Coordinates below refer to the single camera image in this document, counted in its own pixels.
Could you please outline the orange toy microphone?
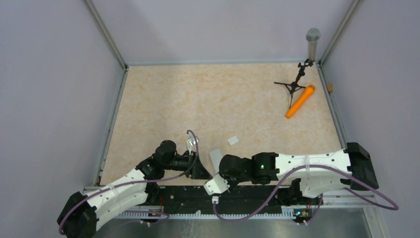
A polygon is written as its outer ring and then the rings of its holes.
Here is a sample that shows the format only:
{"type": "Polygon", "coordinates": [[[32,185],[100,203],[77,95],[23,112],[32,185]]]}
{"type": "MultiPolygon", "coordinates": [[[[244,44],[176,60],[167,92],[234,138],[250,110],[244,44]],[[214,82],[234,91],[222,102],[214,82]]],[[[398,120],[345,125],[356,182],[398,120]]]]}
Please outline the orange toy microphone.
{"type": "Polygon", "coordinates": [[[296,102],[290,107],[290,109],[285,114],[287,119],[290,119],[297,110],[304,104],[304,102],[315,92],[315,87],[313,85],[307,86],[302,95],[296,100],[296,102]]]}

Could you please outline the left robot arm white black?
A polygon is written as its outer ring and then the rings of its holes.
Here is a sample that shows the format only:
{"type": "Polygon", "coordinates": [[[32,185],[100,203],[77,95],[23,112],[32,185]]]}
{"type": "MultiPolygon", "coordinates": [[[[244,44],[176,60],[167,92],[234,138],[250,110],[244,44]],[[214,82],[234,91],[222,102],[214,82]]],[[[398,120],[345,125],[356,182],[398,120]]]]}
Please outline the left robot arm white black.
{"type": "Polygon", "coordinates": [[[164,140],[155,152],[141,161],[126,175],[108,185],[83,194],[75,192],[67,200],[57,223],[58,232],[67,238],[91,238],[108,221],[129,208],[158,201],[157,183],[166,181],[166,170],[180,171],[177,179],[186,176],[191,179],[208,179],[209,173],[200,162],[199,139],[187,139],[187,150],[177,152],[175,142],[164,140]]]}

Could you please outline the white remote control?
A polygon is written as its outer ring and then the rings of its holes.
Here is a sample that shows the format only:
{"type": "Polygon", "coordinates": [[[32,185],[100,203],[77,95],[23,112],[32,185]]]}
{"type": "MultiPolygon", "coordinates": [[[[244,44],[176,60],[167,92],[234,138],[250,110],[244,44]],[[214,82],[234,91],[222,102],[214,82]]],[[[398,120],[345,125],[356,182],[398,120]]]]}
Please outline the white remote control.
{"type": "Polygon", "coordinates": [[[210,157],[210,161],[211,161],[211,164],[214,168],[215,173],[216,174],[219,173],[219,165],[220,165],[220,162],[223,158],[223,154],[222,154],[221,150],[215,149],[215,150],[210,151],[209,152],[209,157],[210,157]]]}

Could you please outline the black mini tripod stand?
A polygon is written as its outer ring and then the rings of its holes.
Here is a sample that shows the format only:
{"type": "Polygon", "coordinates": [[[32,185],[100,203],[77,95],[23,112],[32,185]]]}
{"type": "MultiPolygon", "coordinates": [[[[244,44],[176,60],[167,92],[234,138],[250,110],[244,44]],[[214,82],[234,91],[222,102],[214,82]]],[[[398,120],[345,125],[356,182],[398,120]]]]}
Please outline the black mini tripod stand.
{"type": "Polygon", "coordinates": [[[290,104],[289,104],[289,109],[292,107],[292,102],[293,102],[293,96],[295,94],[295,92],[297,92],[300,89],[305,89],[306,86],[301,86],[299,85],[299,80],[305,76],[305,69],[307,67],[312,67],[314,64],[313,60],[310,59],[306,59],[303,63],[298,63],[298,74],[295,78],[294,81],[292,81],[291,83],[283,83],[283,82],[274,82],[274,84],[278,84],[278,85],[283,85],[286,87],[286,89],[288,90],[289,94],[290,94],[290,104]]]}

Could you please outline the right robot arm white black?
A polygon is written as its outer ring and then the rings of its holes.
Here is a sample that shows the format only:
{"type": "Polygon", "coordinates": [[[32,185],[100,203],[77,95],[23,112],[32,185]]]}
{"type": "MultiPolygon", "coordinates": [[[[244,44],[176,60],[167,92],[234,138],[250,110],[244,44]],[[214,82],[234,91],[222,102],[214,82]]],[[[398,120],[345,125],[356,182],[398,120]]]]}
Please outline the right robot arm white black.
{"type": "Polygon", "coordinates": [[[216,178],[226,184],[221,192],[241,182],[265,185],[298,179],[298,186],[290,191],[296,204],[342,188],[358,191],[379,188],[370,153],[356,142],[349,142],[346,148],[336,152],[316,155],[261,152],[250,159],[224,155],[216,178]]]}

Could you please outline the white battery cover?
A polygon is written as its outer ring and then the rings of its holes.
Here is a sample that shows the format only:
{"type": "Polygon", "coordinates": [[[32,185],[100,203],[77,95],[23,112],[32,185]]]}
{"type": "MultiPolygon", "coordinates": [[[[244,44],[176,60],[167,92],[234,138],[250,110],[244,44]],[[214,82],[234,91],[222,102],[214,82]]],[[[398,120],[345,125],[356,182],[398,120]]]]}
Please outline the white battery cover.
{"type": "Polygon", "coordinates": [[[239,142],[239,138],[237,136],[232,136],[228,138],[227,141],[230,145],[234,145],[239,142]]]}

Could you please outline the small tan block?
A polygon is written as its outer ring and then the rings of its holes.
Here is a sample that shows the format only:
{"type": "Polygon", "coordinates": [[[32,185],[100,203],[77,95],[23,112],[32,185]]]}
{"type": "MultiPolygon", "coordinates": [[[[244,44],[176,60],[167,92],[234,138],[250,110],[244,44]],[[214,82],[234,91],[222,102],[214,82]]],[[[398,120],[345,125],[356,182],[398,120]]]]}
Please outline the small tan block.
{"type": "Polygon", "coordinates": [[[326,88],[327,88],[328,93],[332,93],[333,92],[333,86],[332,86],[332,84],[326,83],[326,88]]]}

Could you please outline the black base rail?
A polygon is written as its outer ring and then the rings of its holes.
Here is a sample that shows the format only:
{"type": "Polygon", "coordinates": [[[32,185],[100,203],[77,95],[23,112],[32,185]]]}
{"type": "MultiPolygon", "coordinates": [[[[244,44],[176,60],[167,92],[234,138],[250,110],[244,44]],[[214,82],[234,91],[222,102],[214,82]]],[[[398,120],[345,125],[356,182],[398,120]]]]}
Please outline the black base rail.
{"type": "MultiPolygon", "coordinates": [[[[274,185],[237,186],[219,196],[216,209],[221,215],[248,215],[259,208],[274,190],[274,185]]],[[[202,186],[152,186],[146,188],[148,198],[143,206],[152,206],[167,214],[212,215],[212,196],[202,186]]],[[[316,207],[320,196],[298,196],[296,189],[280,188],[259,214],[280,214],[292,206],[316,207]]]]}

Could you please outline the grey metal cylinder post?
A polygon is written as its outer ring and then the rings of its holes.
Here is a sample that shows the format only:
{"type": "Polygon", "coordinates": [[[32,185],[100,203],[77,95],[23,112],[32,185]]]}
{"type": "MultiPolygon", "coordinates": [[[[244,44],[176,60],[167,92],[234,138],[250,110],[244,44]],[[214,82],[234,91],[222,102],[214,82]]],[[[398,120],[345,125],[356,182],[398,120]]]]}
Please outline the grey metal cylinder post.
{"type": "Polygon", "coordinates": [[[320,37],[321,37],[320,30],[317,28],[309,29],[306,34],[306,40],[308,43],[308,60],[309,61],[315,61],[316,59],[317,43],[320,37]]]}

